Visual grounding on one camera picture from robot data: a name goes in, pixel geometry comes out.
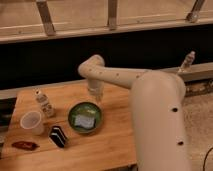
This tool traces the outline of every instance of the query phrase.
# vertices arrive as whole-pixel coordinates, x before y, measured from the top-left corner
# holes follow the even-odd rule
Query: wooden table
[[[96,171],[135,164],[129,90],[105,84],[104,97],[99,104],[104,115],[100,129],[83,136],[70,128],[67,121],[70,108],[79,102],[94,102],[86,86],[82,82],[42,89],[56,109],[56,117],[45,119],[47,129],[43,136],[33,136],[19,125],[23,114],[39,109],[34,98],[35,90],[21,91],[6,135],[0,170]],[[213,146],[213,93],[185,98],[183,112],[192,171],[201,171],[205,153]],[[48,138],[52,125],[63,128],[70,139],[68,148],[59,149]],[[34,152],[11,147],[11,143],[20,140],[34,141],[40,147]],[[213,155],[210,154],[206,169],[213,170],[212,160]]]
[[[46,132],[34,136],[22,129],[19,121],[30,110],[39,110],[35,90],[18,94],[15,110],[6,135],[0,160],[0,170],[7,171],[96,171],[117,168],[136,163],[129,90],[105,84],[104,97],[99,106],[104,122],[93,134],[79,135],[69,123],[68,112],[75,104],[93,101],[88,95],[86,83],[42,88],[56,110],[56,117],[44,118]],[[48,138],[52,125],[60,125],[69,137],[68,147],[60,149]],[[23,151],[11,147],[16,141],[33,141],[40,145],[35,151]]]

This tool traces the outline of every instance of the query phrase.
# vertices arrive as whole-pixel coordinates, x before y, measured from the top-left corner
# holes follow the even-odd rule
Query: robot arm
[[[140,171],[190,171],[181,101],[182,79],[161,71],[104,67],[94,55],[79,66],[91,94],[102,95],[101,81],[131,89],[131,111]]]

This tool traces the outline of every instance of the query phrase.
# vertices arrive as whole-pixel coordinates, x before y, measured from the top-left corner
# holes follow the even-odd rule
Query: green bowl
[[[82,127],[75,126],[75,117],[77,115],[84,115],[87,117],[94,117],[95,118],[95,125],[92,129],[85,129]],[[102,113],[101,109],[91,102],[82,102],[75,105],[70,111],[68,115],[68,122],[72,129],[74,129],[78,133],[86,134],[93,132],[97,127],[100,126],[102,122]]]

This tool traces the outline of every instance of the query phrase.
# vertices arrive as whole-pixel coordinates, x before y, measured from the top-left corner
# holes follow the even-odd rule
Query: bottle
[[[189,54],[186,55],[182,65],[178,70],[178,73],[188,72],[194,60],[195,60],[195,52],[191,51]]]
[[[41,110],[43,111],[46,117],[52,117],[55,115],[54,109],[50,104],[48,97],[41,92],[41,90],[37,90],[35,92],[36,101],[39,103]]]

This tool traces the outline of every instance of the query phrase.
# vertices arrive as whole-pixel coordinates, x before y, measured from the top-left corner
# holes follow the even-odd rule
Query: cup
[[[22,116],[20,125],[22,128],[31,131],[34,135],[41,135],[44,132],[42,115],[38,111],[30,111]]]

